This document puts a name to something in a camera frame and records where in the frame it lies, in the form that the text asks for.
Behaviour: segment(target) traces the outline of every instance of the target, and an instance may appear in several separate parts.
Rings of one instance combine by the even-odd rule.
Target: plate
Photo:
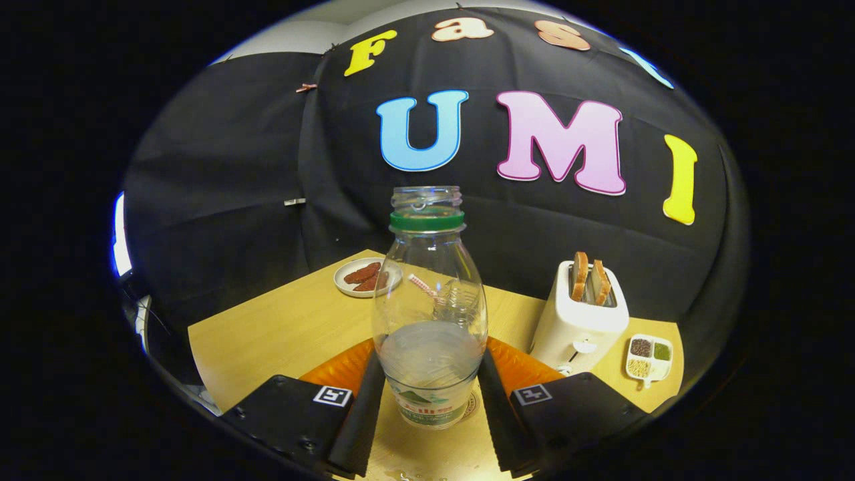
[[[383,258],[360,258],[357,260],[352,260],[351,262],[342,265],[338,270],[335,271],[333,275],[333,282],[335,282],[335,287],[339,288],[339,291],[351,296],[351,297],[374,297],[374,291],[354,291],[353,289],[359,284],[348,284],[345,282],[345,276],[353,272],[354,270],[360,270],[368,264],[373,262],[379,262],[382,266]],[[403,277],[403,273],[401,269],[397,266],[392,268],[389,272],[389,283],[388,286],[377,291],[377,294],[385,294],[389,291],[390,288],[394,289],[401,282],[401,277]]]
[[[636,340],[647,341],[650,343],[650,347],[648,352],[646,352],[646,356],[633,354],[633,342]],[[660,359],[656,357],[656,345],[662,344],[668,349],[669,356],[667,359]],[[671,373],[671,363],[674,361],[674,346],[671,344],[671,341],[667,339],[663,339],[662,337],[648,336],[646,334],[636,334],[629,339],[629,345],[627,347],[627,362],[624,366],[624,370],[627,375],[634,378],[644,381],[644,387],[649,388],[651,385],[651,381],[662,381]],[[629,365],[631,362],[639,362],[643,363],[647,367],[647,374],[645,376],[638,376],[633,373],[629,369]]]

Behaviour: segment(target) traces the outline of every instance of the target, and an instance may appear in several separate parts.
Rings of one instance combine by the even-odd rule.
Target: green powder
[[[670,360],[671,350],[668,349],[668,346],[657,342],[656,346],[653,348],[653,357],[661,360]]]

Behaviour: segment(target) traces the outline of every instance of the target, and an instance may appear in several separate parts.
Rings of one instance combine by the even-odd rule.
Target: black fabric
[[[135,273],[179,331],[355,252],[384,252],[392,188],[402,185],[460,186],[470,226],[463,241],[488,285],[545,298],[555,266],[582,250],[618,276],[631,316],[686,316],[722,237],[724,138],[679,86],[662,86],[614,39],[575,27],[592,46],[579,52],[540,39],[542,15],[467,9],[493,36],[433,41],[436,23],[454,12],[394,21],[323,56],[269,53],[210,66],[163,111],[128,171],[126,222]],[[374,65],[344,77],[350,47],[388,29],[398,36]],[[303,82],[319,87],[295,93]],[[428,172],[389,166],[376,107],[416,98],[410,143],[427,147],[436,134],[427,96],[447,89],[469,93],[457,155]],[[555,182],[537,149],[538,180],[499,176],[509,119],[496,96],[511,90],[541,94],[565,123],[585,100],[618,108],[625,194],[577,186],[584,157]],[[665,134],[698,153],[692,226],[662,211],[673,170]],[[305,205],[282,205],[298,197]]]
[[[125,179],[134,274],[161,318],[187,325],[309,273],[297,177],[305,96],[320,56],[271,53],[207,67],[141,140]]]
[[[727,222],[710,277],[680,324],[684,356],[681,395],[694,387],[728,347],[752,267],[749,257],[751,218],[745,183],[736,168],[733,153],[722,148],[721,154],[728,177]],[[669,400],[654,414],[664,413],[677,399]]]
[[[603,259],[616,273],[630,315],[679,320],[697,297],[721,238],[726,187],[718,146],[724,139],[679,88],[663,87],[600,33],[579,27],[592,44],[592,51],[579,52],[541,40],[534,22],[542,15],[467,9],[467,15],[483,19],[495,31],[493,36],[433,41],[434,25],[449,14],[430,12],[395,21],[327,53],[321,87],[312,94],[318,109],[307,109],[309,115],[322,117],[321,133],[313,131],[310,139],[315,140],[313,160],[324,164],[330,188],[342,192],[337,207],[327,210],[355,212],[324,218],[327,227],[334,232],[383,229],[393,187],[459,185],[470,226],[463,241],[486,284],[544,298],[555,266],[582,250]],[[386,42],[374,65],[344,77],[351,45],[388,29],[398,36]],[[380,152],[376,107],[394,98],[415,98],[410,143],[424,148],[436,134],[436,110],[427,104],[427,96],[446,89],[469,93],[461,105],[457,155],[428,172],[389,166]],[[579,161],[560,183],[545,168],[536,181],[499,176],[496,166],[507,157],[509,132],[507,110],[496,95],[510,90],[540,93],[565,123],[584,100],[618,108],[623,114],[619,141],[627,192],[608,197],[575,185]],[[699,156],[696,221],[690,227],[662,212],[673,169],[665,134],[684,139]],[[535,156],[545,167],[539,151]]]

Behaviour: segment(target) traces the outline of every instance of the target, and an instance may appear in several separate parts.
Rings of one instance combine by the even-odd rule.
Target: sausage
[[[365,291],[373,291],[374,286],[377,285],[377,280],[380,279],[380,288],[384,288],[386,286],[386,279],[389,278],[388,272],[375,272],[373,276],[366,279],[365,282],[359,284],[354,287],[353,290],[356,292],[365,292]]]
[[[372,262],[371,264],[366,265],[360,270],[354,270],[353,272],[345,276],[345,282],[347,282],[348,284],[361,284],[371,278],[371,276],[377,274],[378,270],[380,270],[380,263]]]

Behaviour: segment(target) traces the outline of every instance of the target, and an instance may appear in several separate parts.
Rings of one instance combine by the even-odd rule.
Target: seeds
[[[671,350],[668,349],[668,346],[657,342],[653,348],[653,357],[661,360],[669,360],[671,359]]]
[[[627,369],[634,376],[647,377],[650,374],[650,363],[643,360],[630,359]]]
[[[647,341],[645,339],[634,339],[633,343],[629,346],[629,352],[635,354],[636,356],[649,358],[650,341]]]

